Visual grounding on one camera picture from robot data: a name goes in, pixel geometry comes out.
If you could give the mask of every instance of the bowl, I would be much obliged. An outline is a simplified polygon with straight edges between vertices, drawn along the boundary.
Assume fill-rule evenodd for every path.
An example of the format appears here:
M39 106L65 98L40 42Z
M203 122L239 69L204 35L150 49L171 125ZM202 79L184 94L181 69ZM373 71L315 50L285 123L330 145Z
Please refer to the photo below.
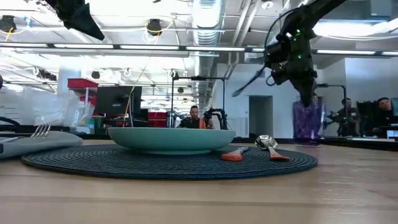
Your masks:
M118 145L151 154L203 154L227 146L235 131L187 128L108 128Z

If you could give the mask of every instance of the silver fork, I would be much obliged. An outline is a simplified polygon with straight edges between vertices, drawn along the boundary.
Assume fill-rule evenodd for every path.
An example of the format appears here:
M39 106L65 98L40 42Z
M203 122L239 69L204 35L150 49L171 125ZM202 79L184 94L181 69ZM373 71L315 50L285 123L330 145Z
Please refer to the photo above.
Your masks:
M39 125L36 128L35 132L31 136L29 136L29 138L44 138L44 137L47 137L49 135L50 128L51 128L51 124L41 124L41 125ZM20 139L20 138L26 138L26 137L18 136L18 137L14 137L14 138L9 138L9 139L5 139L5 140L0 141L0 143L11 142L11 141L15 141L15 140Z

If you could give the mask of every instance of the round woven placemat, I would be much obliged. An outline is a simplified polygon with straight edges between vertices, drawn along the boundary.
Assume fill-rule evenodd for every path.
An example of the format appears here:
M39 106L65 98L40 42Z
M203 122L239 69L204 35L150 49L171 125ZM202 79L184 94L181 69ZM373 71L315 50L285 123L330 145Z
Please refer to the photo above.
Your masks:
M317 165L317 158L301 152L277 150L290 161L271 161L269 152L252 147L241 162L222 161L228 146L209 154L166 156L141 154L118 145L69 147L22 157L23 163L41 169L97 177L124 179L239 179L290 174Z

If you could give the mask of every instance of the wooden table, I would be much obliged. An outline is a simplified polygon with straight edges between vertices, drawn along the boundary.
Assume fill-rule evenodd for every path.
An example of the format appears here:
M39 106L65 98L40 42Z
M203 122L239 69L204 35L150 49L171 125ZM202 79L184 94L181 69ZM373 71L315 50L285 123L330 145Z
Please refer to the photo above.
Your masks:
M106 141L86 141L102 144ZM310 171L245 180L114 180L0 162L1 224L398 223L398 153L294 145Z

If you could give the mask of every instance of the person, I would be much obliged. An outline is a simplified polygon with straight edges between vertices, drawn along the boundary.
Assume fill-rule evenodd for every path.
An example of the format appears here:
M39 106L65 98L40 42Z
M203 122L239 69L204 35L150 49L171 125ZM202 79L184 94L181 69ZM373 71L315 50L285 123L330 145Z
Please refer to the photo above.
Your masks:
M213 129L213 123L211 120L206 124L204 119L199 118L198 106L191 106L189 114L191 117L183 119L178 128Z
M378 107L378 112L374 119L375 128L373 131L380 132L379 127L390 126L391 124L398 123L398 117L394 116L394 112L391 105L391 100L387 97L382 97L376 102Z
M337 112L338 116L341 118L338 135L358 137L359 134L356 131L356 125L360 120L358 110L351 106L350 98L342 99L341 104L343 105L343 108Z

